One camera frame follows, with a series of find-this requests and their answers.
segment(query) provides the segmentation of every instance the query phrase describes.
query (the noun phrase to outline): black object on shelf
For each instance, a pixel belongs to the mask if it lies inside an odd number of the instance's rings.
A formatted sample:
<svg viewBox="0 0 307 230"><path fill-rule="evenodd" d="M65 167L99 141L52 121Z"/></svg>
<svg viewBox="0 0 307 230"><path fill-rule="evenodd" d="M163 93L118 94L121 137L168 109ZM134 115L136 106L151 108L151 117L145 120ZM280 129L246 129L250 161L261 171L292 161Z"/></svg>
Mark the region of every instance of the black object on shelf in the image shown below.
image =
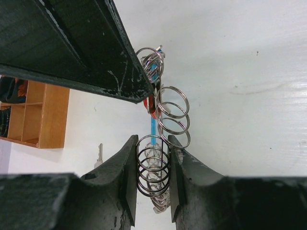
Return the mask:
<svg viewBox="0 0 307 230"><path fill-rule="evenodd" d="M0 110L0 137L6 138L9 132L11 107Z"/></svg>
<svg viewBox="0 0 307 230"><path fill-rule="evenodd" d="M153 92L111 0L2 0L0 74L140 102Z"/></svg>
<svg viewBox="0 0 307 230"><path fill-rule="evenodd" d="M4 103L25 103L28 81L0 75L0 101Z"/></svg>

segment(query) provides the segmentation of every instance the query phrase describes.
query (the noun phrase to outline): cubby shelf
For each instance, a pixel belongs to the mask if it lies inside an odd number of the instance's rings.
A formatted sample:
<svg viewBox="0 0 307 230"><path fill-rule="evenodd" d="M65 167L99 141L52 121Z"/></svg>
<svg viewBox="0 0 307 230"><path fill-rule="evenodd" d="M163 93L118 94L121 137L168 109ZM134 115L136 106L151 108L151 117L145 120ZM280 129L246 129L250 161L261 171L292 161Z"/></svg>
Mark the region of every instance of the cubby shelf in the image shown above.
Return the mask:
<svg viewBox="0 0 307 230"><path fill-rule="evenodd" d="M69 89L29 81L25 103L1 103L11 107L7 138L14 143L39 149L64 147Z"/></svg>

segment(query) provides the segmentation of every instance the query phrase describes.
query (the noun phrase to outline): red clip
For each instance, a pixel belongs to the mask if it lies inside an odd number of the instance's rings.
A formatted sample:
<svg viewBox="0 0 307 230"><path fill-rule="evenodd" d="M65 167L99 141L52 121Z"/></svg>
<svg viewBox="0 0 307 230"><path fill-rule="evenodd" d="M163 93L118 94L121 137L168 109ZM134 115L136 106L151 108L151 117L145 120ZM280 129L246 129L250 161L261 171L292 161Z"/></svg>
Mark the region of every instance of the red clip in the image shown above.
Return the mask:
<svg viewBox="0 0 307 230"><path fill-rule="evenodd" d="M157 119L155 116L155 101L154 101L154 95L150 95L149 97L147 97L144 101L144 106L147 109L147 112L154 118Z"/></svg>

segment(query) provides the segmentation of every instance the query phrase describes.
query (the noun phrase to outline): key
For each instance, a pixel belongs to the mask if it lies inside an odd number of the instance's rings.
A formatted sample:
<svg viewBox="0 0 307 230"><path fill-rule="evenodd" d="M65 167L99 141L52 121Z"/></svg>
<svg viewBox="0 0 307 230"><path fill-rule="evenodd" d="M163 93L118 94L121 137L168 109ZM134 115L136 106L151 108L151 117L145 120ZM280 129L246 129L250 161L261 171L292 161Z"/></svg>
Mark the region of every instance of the key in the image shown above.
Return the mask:
<svg viewBox="0 0 307 230"><path fill-rule="evenodd" d="M98 153L98 159L97 162L94 165L94 169L97 168L99 165L103 163L102 161L102 143L98 146L99 148L99 153Z"/></svg>

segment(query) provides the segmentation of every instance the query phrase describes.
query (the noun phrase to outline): shelf compartment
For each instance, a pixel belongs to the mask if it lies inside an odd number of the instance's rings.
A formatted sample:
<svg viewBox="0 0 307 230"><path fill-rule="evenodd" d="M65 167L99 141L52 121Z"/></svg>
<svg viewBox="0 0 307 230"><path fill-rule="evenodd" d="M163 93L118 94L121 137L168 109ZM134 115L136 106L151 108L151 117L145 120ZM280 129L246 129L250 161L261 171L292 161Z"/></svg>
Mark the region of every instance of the shelf compartment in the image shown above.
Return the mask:
<svg viewBox="0 0 307 230"><path fill-rule="evenodd" d="M38 148L64 147L69 89L47 85Z"/></svg>
<svg viewBox="0 0 307 230"><path fill-rule="evenodd" d="M38 137L41 128L42 106L26 105L24 114L24 129L22 141L38 144Z"/></svg>
<svg viewBox="0 0 307 230"><path fill-rule="evenodd" d="M24 106L11 106L11 117L9 124L8 138L21 140L24 126Z"/></svg>
<svg viewBox="0 0 307 230"><path fill-rule="evenodd" d="M42 103L44 100L46 84L29 81L26 104Z"/></svg>

